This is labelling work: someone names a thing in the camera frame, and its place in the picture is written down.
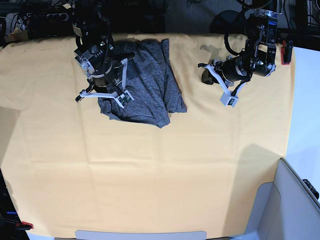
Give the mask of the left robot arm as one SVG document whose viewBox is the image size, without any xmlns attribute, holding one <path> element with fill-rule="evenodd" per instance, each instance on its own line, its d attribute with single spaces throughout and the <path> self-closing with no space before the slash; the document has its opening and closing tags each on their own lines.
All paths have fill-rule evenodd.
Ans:
<svg viewBox="0 0 320 240">
<path fill-rule="evenodd" d="M 211 63 L 199 63 L 198 67 L 204 71 L 201 82 L 206 85 L 218 83 L 226 88 L 239 84 L 231 91 L 232 97 L 236 96 L 244 84 L 248 83 L 253 75 L 267 77 L 276 69 L 276 37 L 278 20 L 278 0 L 253 0 L 246 3 L 239 0 L 242 6 L 241 12 L 226 24 L 224 45 L 231 54 L 226 60 L 212 60 Z M 240 51 L 234 51 L 229 43 L 229 35 L 236 24 L 243 24 L 244 34 L 247 39 L 245 47 Z"/>
</svg>

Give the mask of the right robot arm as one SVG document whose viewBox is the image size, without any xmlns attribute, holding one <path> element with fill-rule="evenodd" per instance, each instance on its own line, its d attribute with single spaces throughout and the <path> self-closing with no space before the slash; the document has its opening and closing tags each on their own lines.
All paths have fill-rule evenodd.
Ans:
<svg viewBox="0 0 320 240">
<path fill-rule="evenodd" d="M 103 15 L 103 0 L 70 0 L 72 29 L 76 35 L 75 61 L 88 87 L 75 98 L 113 99 L 120 108 L 134 98 L 126 88 L 128 62 L 133 52 L 115 54 L 110 20 Z"/>
</svg>

